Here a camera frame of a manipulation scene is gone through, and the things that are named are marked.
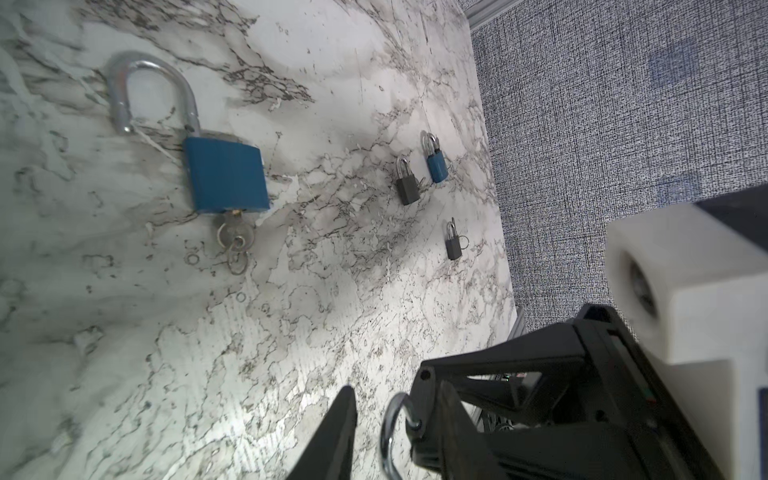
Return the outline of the small black padlock top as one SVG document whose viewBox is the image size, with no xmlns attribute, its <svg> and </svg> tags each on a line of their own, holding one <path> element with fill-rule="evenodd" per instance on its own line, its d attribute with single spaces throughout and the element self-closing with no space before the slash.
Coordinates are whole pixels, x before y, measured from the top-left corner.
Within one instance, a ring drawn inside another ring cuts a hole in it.
<svg viewBox="0 0 768 480">
<path fill-rule="evenodd" d="M 394 185 L 404 206 L 415 203 L 421 197 L 419 181 L 410 168 L 409 160 L 404 155 L 399 156 L 396 160 Z"/>
</svg>

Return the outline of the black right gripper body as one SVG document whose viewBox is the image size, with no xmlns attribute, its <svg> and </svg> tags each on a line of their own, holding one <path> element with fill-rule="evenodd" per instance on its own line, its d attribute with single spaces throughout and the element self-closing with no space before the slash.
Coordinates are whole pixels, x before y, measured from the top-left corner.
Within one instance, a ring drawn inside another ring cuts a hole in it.
<svg viewBox="0 0 768 480">
<path fill-rule="evenodd" d="M 586 304 L 570 323 L 586 364 L 555 408 L 540 478 L 722 478 L 617 311 Z"/>
</svg>

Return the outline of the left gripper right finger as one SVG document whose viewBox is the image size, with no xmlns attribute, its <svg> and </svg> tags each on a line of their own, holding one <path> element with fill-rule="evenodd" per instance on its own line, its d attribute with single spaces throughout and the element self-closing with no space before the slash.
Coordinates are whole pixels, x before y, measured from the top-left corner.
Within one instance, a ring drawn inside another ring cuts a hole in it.
<svg viewBox="0 0 768 480">
<path fill-rule="evenodd" d="M 442 479 L 506 479 L 496 457 L 447 381 L 437 395 L 437 427 Z"/>
</svg>

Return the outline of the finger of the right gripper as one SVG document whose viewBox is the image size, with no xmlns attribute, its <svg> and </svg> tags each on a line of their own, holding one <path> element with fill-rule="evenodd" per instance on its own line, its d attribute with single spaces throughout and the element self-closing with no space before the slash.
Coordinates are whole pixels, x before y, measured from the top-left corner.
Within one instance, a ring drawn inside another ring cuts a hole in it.
<svg viewBox="0 0 768 480">
<path fill-rule="evenodd" d="M 479 432 L 506 479 L 646 479 L 624 429 L 607 422 Z M 438 431 L 410 429 L 411 459 L 440 473 Z"/>
<path fill-rule="evenodd" d="M 438 387 L 453 386 L 460 401 L 529 427 L 586 424 L 574 386 L 583 379 L 587 349 L 576 324 L 556 323 L 475 352 L 425 360 L 410 391 L 416 424 L 426 432 Z"/>
</svg>

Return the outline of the blue padlock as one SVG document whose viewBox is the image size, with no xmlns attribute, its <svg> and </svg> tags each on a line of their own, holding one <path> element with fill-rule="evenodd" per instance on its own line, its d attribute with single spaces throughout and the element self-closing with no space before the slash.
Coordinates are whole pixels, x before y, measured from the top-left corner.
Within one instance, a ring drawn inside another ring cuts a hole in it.
<svg viewBox="0 0 768 480">
<path fill-rule="evenodd" d="M 421 146 L 432 181 L 441 183 L 446 180 L 448 168 L 439 138 L 431 132 L 422 131 Z"/>
<path fill-rule="evenodd" d="M 117 131 L 134 132 L 128 80 L 142 69 L 161 74 L 177 89 L 186 132 L 182 147 L 195 210 L 223 216 L 217 242 L 224 249 L 230 272 L 242 275 L 255 241 L 255 227 L 243 214 L 270 208 L 261 152 L 247 144 L 204 136 L 188 81 L 167 62 L 137 51 L 118 53 L 107 64 L 107 89 Z"/>
</svg>

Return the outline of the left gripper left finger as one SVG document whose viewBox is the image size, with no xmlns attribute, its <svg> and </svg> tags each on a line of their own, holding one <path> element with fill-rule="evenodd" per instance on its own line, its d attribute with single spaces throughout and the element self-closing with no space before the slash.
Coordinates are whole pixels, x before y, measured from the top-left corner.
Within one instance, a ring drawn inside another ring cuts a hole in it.
<svg viewBox="0 0 768 480">
<path fill-rule="evenodd" d="M 354 389 L 345 385 L 287 479 L 351 478 L 357 407 Z"/>
</svg>

